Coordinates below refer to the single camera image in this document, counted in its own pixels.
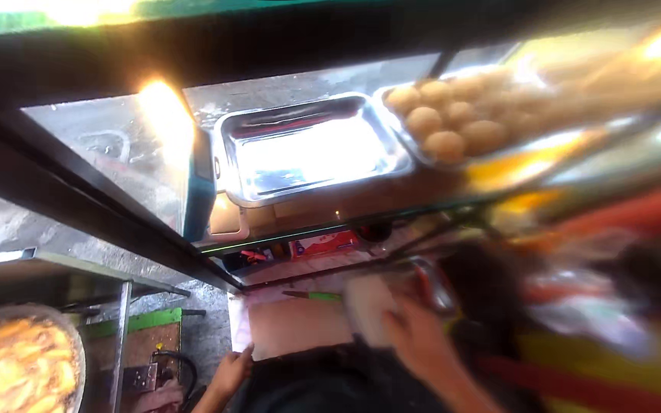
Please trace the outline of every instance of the black hose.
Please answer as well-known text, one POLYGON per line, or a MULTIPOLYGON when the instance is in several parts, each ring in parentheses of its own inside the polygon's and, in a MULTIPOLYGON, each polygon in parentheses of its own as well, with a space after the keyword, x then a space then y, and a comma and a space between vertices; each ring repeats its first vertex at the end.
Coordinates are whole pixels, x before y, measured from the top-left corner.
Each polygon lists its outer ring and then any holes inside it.
POLYGON ((185 364, 187 364, 188 369, 190 369, 190 372, 192 373, 192 378, 190 380, 190 385, 188 386, 188 390, 185 393, 185 396, 183 397, 183 406, 187 405, 188 399, 190 399, 190 395, 192 394, 192 391, 195 389, 195 384, 197 383, 197 368, 195 368, 195 363, 192 362, 188 356, 184 356, 177 351, 170 351, 170 350, 158 350, 152 352, 152 360, 154 360, 155 357, 157 356, 168 356, 172 357, 173 359, 178 359, 179 361, 183 361, 185 364))

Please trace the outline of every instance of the metal pole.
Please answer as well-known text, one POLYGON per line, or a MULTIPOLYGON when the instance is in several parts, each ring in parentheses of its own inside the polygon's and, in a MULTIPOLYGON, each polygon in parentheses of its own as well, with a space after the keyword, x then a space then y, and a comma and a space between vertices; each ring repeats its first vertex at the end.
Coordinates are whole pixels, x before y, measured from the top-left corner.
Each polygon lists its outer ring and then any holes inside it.
POLYGON ((124 345, 126 344, 126 330, 129 325, 129 302, 132 300, 132 282, 127 281, 121 285, 121 299, 119 301, 119 323, 116 327, 116 343, 114 352, 114 372, 112 374, 111 395, 109 405, 112 413, 119 412, 121 404, 121 381, 124 369, 124 345))

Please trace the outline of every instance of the stainless steel tray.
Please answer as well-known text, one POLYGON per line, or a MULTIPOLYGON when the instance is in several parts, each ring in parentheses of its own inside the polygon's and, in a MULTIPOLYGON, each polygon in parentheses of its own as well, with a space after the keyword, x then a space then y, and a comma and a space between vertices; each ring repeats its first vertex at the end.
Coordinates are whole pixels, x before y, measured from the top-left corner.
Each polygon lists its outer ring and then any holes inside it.
MULTIPOLYGON (((491 70, 493 68, 496 68, 497 65, 481 65, 481 66, 472 66, 469 68, 465 68, 463 70, 456 70, 454 72, 446 73, 440 76, 440 79, 450 79, 451 77, 455 76, 460 76, 462 74, 471 74, 471 73, 479 73, 483 72, 486 70, 491 70)), ((386 98, 387 94, 392 89, 395 88, 400 88, 404 86, 412 86, 414 85, 414 81, 409 81, 408 83, 402 83, 400 85, 392 85, 392 86, 385 86, 383 88, 379 88, 374 92, 374 95, 372 96, 372 100, 374 102, 374 106, 376 106, 379 110, 380 116, 383 117, 384 122, 386 122, 390 127, 394 130, 395 133, 399 136, 399 139, 402 141, 402 143, 405 145, 405 147, 409 150, 409 152, 417 158, 417 160, 421 163, 424 164, 427 167, 433 167, 435 169, 443 170, 443 171, 457 171, 462 168, 464 168, 468 162, 463 161, 462 163, 457 163, 457 164, 441 164, 437 163, 436 160, 433 158, 430 158, 426 153, 422 151, 422 148, 420 148, 420 145, 417 143, 417 141, 412 137, 412 135, 407 132, 407 129, 405 129, 404 125, 402 124, 402 121, 397 117, 394 113, 391 112, 391 110, 387 109, 387 107, 384 105, 384 99, 386 98)), ((483 158, 489 158, 491 156, 496 156, 499 154, 499 151, 495 151, 491 154, 483 155, 483 156, 476 156, 475 159, 483 159, 483 158)))
POLYGON ((229 199, 245 208, 301 192, 414 169, 372 99, 343 93, 320 101, 228 113, 214 127, 228 165, 229 199))

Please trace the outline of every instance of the metal container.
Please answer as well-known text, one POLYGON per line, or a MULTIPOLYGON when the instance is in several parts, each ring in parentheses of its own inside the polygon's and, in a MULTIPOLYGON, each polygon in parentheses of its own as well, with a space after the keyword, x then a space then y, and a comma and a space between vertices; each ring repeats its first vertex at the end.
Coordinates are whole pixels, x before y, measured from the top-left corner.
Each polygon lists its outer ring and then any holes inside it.
POLYGON ((228 113, 214 133, 228 159, 221 165, 228 197, 245 208, 414 169, 372 99, 360 93, 228 113))
MULTIPOLYGON (((498 65, 472 66, 462 70, 456 70, 451 73, 443 74, 442 76, 440 76, 440 79, 445 80, 456 76, 468 76, 474 73, 484 73, 485 71, 492 70, 497 66, 498 65)), ((528 141, 528 142, 509 145, 497 151, 491 152, 490 154, 475 156, 461 163, 456 163, 456 164, 438 163, 436 162, 435 159, 430 158, 426 153, 424 153, 419 143, 412 137, 412 135, 410 135, 409 132, 407 132, 407 129, 405 129, 404 125, 402 124, 402 120, 400 120, 399 117, 397 117, 394 113, 391 112, 391 110, 387 109, 387 107, 384 105, 384 99, 386 99, 386 96, 391 92, 391 90, 400 87, 412 86, 414 84, 415 84, 414 81, 410 81, 408 83, 403 83, 401 85, 385 86, 384 88, 379 88, 374 92, 374 95, 372 96, 372 100, 374 102, 374 105, 378 108, 380 116, 383 117, 384 122, 386 122, 397 133, 399 139, 402 141, 405 147, 407 147, 409 152, 421 164, 427 167, 432 167, 442 171, 458 171, 464 169, 473 160, 492 159, 501 156, 503 154, 518 152, 520 148, 523 148, 524 146, 527 146, 532 142, 532 141, 528 141)))
POLYGON ((0 308, 0 320, 16 320, 21 318, 34 318, 35 321, 50 321, 69 335, 73 343, 75 370, 78 372, 78 381, 76 389, 68 397, 68 407, 65 411, 66 413, 77 413, 81 408, 86 382, 86 353, 83 350, 80 333, 78 333, 78 330, 76 330, 65 315, 48 306, 24 304, 21 306, 5 306, 0 308))

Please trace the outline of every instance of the large metal plate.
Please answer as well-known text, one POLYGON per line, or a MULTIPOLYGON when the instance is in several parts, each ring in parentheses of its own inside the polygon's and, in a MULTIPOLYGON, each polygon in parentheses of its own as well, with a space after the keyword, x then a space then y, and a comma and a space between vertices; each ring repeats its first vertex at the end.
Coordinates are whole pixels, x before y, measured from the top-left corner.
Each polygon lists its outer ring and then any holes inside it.
POLYGON ((83 342, 78 330, 69 319, 55 309, 28 304, 24 306, 6 306, 0 308, 0 320, 12 320, 18 318, 34 317, 35 320, 48 320, 57 325, 70 336, 75 353, 75 365, 78 371, 78 385, 73 394, 68 397, 68 408, 66 413, 78 413, 83 399, 83 390, 86 381, 86 355, 83 350, 83 342))
POLYGON ((414 167, 371 98, 360 93, 229 113, 216 122, 215 138, 228 158, 222 168, 231 174, 228 197, 247 208, 414 167))

